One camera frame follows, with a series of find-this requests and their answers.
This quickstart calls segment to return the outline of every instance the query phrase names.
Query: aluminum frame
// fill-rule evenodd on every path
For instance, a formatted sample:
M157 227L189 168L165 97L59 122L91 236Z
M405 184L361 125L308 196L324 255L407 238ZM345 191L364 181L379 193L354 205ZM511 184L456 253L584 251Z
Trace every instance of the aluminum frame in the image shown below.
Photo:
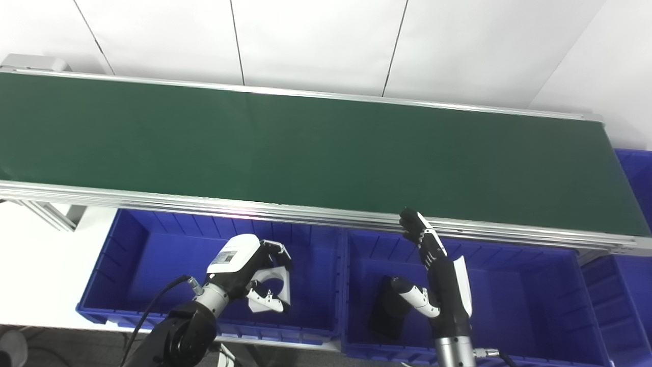
M46 183L0 180L0 197L12 200L37 200L84 206L105 206L160 212L219 215L241 219L264 219L289 223L332 225L374 231L399 232L401 230L398 224L398 214L189 197L160 193L142 193L137 191L97 189ZM648 237L463 219L427 217L427 220L440 235L447 238L569 247L578 250L581 263L586 263L607 253L652 256L652 238Z
M43 219L57 231L74 232L79 222L74 222L67 215L61 213L49 202L33 200L15 200L16 204L22 205Z

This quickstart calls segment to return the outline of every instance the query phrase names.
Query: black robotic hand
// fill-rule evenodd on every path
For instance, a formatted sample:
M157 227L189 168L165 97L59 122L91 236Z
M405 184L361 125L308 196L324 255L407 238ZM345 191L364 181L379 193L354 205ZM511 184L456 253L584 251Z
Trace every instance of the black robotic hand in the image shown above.
M254 234L231 238L208 266L204 286L196 292L197 296L172 309L131 357L127 358L125 353L121 366L197 365L218 333L217 317L237 298L247 296L271 310L287 312L289 305L272 295L260 282L252 281L258 270L272 267L274 260L291 270L292 260L282 244L259 240Z
M433 261L448 256L437 232L421 213L405 208L400 214L400 224L403 227L403 237L417 245L419 257L426 269L430 269Z
M392 280L393 289L416 310L427 316L442 367L475 365L471 346L471 289L464 258L448 258L437 232L415 210L400 214L403 237L419 248L419 257L428 271L428 289L405 277Z

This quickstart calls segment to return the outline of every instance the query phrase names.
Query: blue plastic bin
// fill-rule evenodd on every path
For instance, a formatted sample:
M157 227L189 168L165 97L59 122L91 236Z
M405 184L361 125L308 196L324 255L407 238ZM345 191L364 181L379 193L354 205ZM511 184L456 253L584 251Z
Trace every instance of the blue plastic bin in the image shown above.
M623 167L629 185L652 229L652 152L645 150L616 149L615 154Z
M652 259L606 256L582 271L615 367L652 366Z
M232 302L218 321L227 336L322 343L340 334L346 232L332 227L203 215L119 210L77 311L95 323L133 327L167 283L182 274L203 281L226 241L242 233L287 246L292 312L252 313ZM192 299L190 287L169 291L143 327L152 328L174 306Z
M451 257L466 258L474 346L499 348L523 366L608 366L575 251L465 240L444 244ZM416 311L406 317L396 342L366 327L383 276L403 275L427 285L415 246L399 234L351 231L348 262L343 351L362 359L434 363L430 327Z

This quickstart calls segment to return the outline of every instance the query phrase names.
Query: gray bracket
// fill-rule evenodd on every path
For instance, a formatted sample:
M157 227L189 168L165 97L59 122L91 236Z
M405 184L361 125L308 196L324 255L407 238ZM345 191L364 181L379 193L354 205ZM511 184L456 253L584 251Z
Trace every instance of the gray bracket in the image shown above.
M68 213L63 214L49 202L31 200L12 200L38 215L57 231L74 232L86 211L85 206L72 205Z
M36 56L36 55L22 55L22 54L9 54L0 64L1 68L7 69L36 69L47 71L72 71L70 66L59 59L58 57L51 56Z

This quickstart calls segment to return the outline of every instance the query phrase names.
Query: sticker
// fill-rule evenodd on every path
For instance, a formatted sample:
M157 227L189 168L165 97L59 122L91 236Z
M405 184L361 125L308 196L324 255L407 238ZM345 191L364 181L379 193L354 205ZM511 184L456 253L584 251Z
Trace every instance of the sticker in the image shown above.
M219 254L217 254L217 257L215 257L215 260L213 260L211 265L228 264L231 262L237 252L238 251L221 251Z

